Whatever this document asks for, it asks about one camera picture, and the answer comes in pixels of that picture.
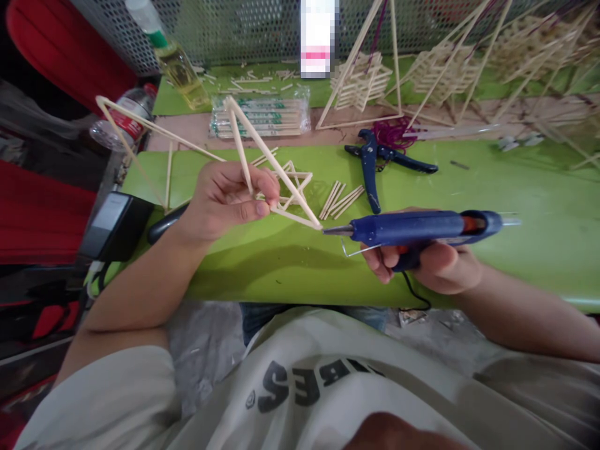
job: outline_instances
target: pliers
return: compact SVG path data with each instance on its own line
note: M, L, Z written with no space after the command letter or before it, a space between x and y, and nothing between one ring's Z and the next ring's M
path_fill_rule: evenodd
M345 150L354 156L358 156L362 160L362 175L364 176L364 185L367 191L367 197L369 204L374 214L381 212L381 206L379 205L379 198L377 197L377 186L375 184L375 172L381 172L390 161L398 163L405 168L422 172L426 174L433 174L438 171L438 167L433 164L427 164L426 162L417 161L413 158L403 155L399 151L391 149L377 143L375 133L369 129L362 129L358 136L366 141L366 144L362 147L358 146L345 146ZM383 158L385 164L383 166L377 166L377 158Z

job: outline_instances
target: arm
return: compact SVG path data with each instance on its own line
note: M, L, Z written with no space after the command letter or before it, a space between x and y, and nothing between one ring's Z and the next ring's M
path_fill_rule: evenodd
M254 187L275 204L276 178L253 166L250 175ZM181 219L98 297L69 348L55 386L119 350L143 345L168 348L163 325L178 308L211 244L233 226L268 214L266 202L249 197L241 164L207 164Z
M363 253L387 284L398 263L396 247ZM421 253L414 277L452 295L491 341L529 353L600 363L600 327L560 297L481 264L466 247L435 243Z

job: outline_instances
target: cooking oil bottle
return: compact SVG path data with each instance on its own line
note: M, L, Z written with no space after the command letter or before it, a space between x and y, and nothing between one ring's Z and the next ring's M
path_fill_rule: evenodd
M173 83L191 109L210 102L202 81L198 78L181 46L164 32L163 24L150 0L126 0L131 17L146 33L154 46L162 73Z

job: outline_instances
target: plastic bottle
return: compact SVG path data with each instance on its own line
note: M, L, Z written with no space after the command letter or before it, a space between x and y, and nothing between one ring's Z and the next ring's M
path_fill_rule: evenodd
M126 0L125 6L154 46L154 54L162 73L173 83L187 105L191 109L198 109L210 103L208 93L194 72L188 56L181 46L164 32L163 24L152 2Z
M153 84L146 83L144 87L136 87L125 92L117 101L117 105L151 121L155 99L156 87ZM144 131L144 126L119 111L112 109L110 113L117 126L124 131L125 140L132 147ZM125 151L119 136L104 116L91 126L89 134L97 143L110 150Z

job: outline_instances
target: hand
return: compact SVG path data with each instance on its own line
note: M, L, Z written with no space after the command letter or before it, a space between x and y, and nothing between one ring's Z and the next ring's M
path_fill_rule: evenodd
M194 196L173 228L192 245L210 245L233 226L268 216L279 201L279 181L269 169L248 168L254 192L262 192L266 201L250 196L240 162L210 162L198 174Z
M432 211L410 207L408 211ZM383 284L394 277L392 268L398 263L398 247L379 247L362 254L369 268ZM453 295L474 288L481 281L481 263L467 246L451 247L435 242L421 252L421 265L412 271L414 277L439 294Z

